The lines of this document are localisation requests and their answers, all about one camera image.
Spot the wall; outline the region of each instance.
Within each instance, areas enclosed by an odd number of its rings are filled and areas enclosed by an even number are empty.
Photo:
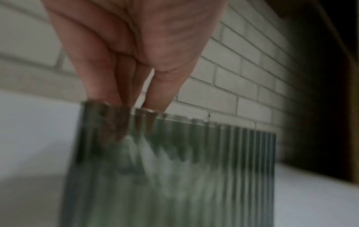
[[[0,88],[86,99],[38,0],[0,0],[0,28]],[[263,0],[231,0],[167,112],[275,132],[278,160],[312,149],[318,63],[302,44],[296,20],[280,19]]]

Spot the white surface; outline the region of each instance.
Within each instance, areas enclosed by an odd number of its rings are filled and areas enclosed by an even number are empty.
[[[55,227],[79,105],[0,91],[0,226]],[[354,227],[359,189],[276,166],[275,227]]]

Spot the palm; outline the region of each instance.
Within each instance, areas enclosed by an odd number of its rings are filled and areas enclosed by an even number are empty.
[[[43,0],[89,98],[164,111],[189,77],[225,0]]]

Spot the green glass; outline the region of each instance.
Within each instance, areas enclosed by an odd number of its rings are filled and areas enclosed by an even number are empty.
[[[273,226],[275,134],[83,103],[60,227]]]

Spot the fluted glass container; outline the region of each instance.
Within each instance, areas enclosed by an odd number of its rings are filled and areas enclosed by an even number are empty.
[[[275,135],[83,103],[60,227],[272,227]]]

